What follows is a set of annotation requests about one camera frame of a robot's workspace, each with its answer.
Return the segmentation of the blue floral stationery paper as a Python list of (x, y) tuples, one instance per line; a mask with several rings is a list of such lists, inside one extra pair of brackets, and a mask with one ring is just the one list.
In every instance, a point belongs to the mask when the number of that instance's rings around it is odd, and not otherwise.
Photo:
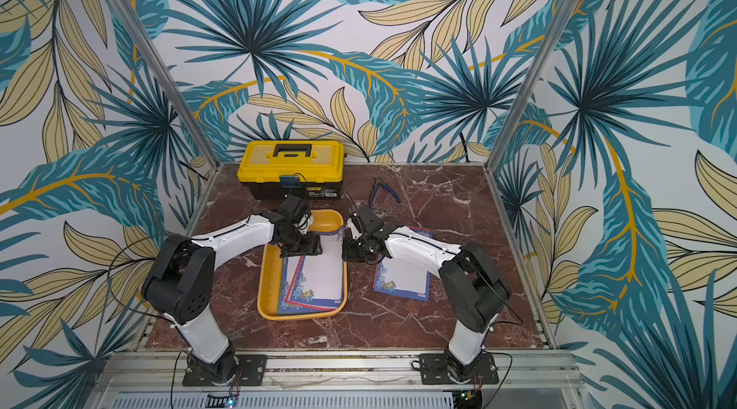
[(332, 311), (343, 305), (345, 299), (343, 234), (335, 232), (319, 235), (322, 240), (322, 255), (301, 257), (288, 302), (307, 310)]
[(373, 290), (404, 299), (429, 301), (429, 284), (434, 270), (431, 247), (408, 236), (390, 236), (386, 255), (375, 270)]

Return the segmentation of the yellow plastic tray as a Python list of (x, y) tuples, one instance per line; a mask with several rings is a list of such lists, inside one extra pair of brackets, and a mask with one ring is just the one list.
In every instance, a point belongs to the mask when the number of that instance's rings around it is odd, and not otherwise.
[[(318, 211), (314, 211), (313, 216), (315, 217), (315, 222), (310, 226), (312, 231), (318, 234), (335, 232), (341, 232), (343, 234), (344, 219), (337, 211), (332, 211), (332, 209), (318, 209)], [(278, 296), (282, 269), (281, 260), (280, 249), (278, 247), (272, 245), (265, 247), (257, 298), (257, 308), (263, 318), (270, 321), (326, 318), (337, 314), (345, 306), (347, 302), (347, 264), (344, 262), (345, 299), (343, 300), (343, 305), (332, 311), (309, 310), (306, 314), (280, 316), (278, 314)]]

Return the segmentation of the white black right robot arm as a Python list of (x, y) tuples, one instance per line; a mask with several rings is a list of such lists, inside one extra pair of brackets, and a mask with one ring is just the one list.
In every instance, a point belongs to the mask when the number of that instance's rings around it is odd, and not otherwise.
[(508, 306), (512, 290), (491, 256), (477, 242), (463, 245), (435, 240), (377, 216), (364, 205), (347, 219), (343, 241), (346, 262), (405, 261), (437, 277), (456, 316), (453, 335), (443, 353), (418, 357), (422, 382), (467, 384), (475, 378), (496, 383), (498, 376), (485, 341)]

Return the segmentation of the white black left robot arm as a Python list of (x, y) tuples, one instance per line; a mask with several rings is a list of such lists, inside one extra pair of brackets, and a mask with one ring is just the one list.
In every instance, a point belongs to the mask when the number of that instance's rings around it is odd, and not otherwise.
[(309, 230), (314, 218), (296, 196), (275, 211), (263, 211), (209, 234), (173, 234), (165, 242), (141, 288), (143, 299), (173, 324), (190, 347), (188, 366), (224, 386), (234, 382), (239, 363), (232, 343), (210, 309), (216, 269), (254, 248), (272, 245), (286, 257), (318, 256), (321, 238)]

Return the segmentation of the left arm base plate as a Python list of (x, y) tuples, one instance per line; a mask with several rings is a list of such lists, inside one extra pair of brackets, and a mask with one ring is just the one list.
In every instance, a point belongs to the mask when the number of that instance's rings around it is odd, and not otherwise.
[(262, 385), (266, 371), (266, 355), (229, 355), (226, 353), (216, 363), (205, 363), (197, 357), (188, 357), (187, 371), (182, 380), (184, 387)]

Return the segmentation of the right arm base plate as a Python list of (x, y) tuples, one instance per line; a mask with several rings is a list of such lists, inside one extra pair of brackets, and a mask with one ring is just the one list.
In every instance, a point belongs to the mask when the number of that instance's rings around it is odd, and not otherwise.
[(471, 364), (464, 365), (449, 351), (423, 353), (411, 364), (420, 373), (423, 385), (497, 384), (498, 370), (490, 353), (483, 351)]

